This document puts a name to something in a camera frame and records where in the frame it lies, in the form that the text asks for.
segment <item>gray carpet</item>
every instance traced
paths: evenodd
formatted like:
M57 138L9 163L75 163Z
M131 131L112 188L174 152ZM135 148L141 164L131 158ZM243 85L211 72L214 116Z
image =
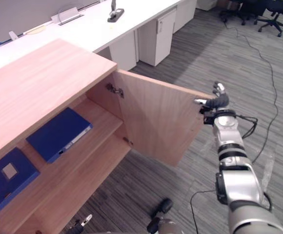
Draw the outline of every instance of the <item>gray carpet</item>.
M248 47L244 38L236 39L236 32L227 30L217 15L216 10L197 10L194 19L174 34L171 54L164 61L157 67L138 62L132 72L207 93L211 93L215 80L223 82L230 95L231 108L238 114L259 118L257 130L245 140L248 156L254 158L276 112L270 68ZM240 23L239 19L232 19L227 25L237 27L246 35L274 69L280 113L254 168L272 197L275 215L283 224L283 36L278 38L274 27L258 33L261 22L253 25L250 20L246 26ZM240 121L242 133L249 127L250 124ZM196 233L190 197L196 191L213 189L217 171L218 157L209 126L203 127L177 168L131 151L67 227L76 219L93 214L84 233L146 233L152 209L169 197L174 207L167 217L178 222L186 234ZM228 233L227 207L217 201L215 193L198 195L194 207L201 234Z

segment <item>robotic arm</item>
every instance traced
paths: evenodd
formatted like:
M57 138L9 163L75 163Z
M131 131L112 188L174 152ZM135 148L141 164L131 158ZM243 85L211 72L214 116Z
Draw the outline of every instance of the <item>robotic arm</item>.
M246 155L236 113L229 109L225 88L218 82L213 87L217 98L195 101L202 104L204 123L213 126L220 161L220 172L216 173L217 198L229 207L229 232L283 234L279 220L262 206L263 191Z

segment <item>blue binder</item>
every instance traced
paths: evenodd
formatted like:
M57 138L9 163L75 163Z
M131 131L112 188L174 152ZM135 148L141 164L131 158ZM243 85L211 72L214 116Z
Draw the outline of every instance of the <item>blue binder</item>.
M48 163L54 162L93 125L70 108L66 108L26 140Z
M0 160L0 210L20 193L39 172L18 148Z

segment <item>chair base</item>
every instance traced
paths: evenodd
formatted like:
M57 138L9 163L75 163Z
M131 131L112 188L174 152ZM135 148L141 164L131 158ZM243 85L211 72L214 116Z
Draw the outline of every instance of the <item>chair base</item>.
M219 16L224 23L230 17L239 17L242 20L241 25L245 25L245 16L239 10L224 10L220 12Z
M279 13L277 13L277 15L276 15L276 17L274 19L256 19L254 21L254 24L257 24L258 21L266 22L266 24L264 24L263 26L261 26L259 28L258 32L261 32L264 27L267 27L267 26L270 25L270 26L274 26L275 28L277 28L277 30L279 31L277 36L281 37L282 33L283 33L283 30L280 27L283 27L283 23L277 21L278 17L279 17Z

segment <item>wooden panel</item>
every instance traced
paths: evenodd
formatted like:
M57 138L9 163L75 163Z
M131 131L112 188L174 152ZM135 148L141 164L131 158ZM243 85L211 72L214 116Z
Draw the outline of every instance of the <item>wooden panel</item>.
M15 232L15 234L38 234L40 231L42 234L50 234L42 227L41 222L33 214L30 218Z
M113 74L108 75L105 79L88 90L86 92L86 96L105 110L122 119L121 108L117 95L106 89L106 85L108 83L114 85Z
M122 70L115 74L133 148L175 166L203 125L194 98L213 96Z
M0 69L0 158L116 69L116 63L63 40Z
M130 149L124 140L112 135L77 173L60 184L56 195L35 212L47 233L58 234L65 227Z
M44 166L41 174L0 211L0 234L14 233L47 198L56 194L60 183L78 173L82 163L122 124L119 118L88 99L73 109L90 121L93 129L54 163Z

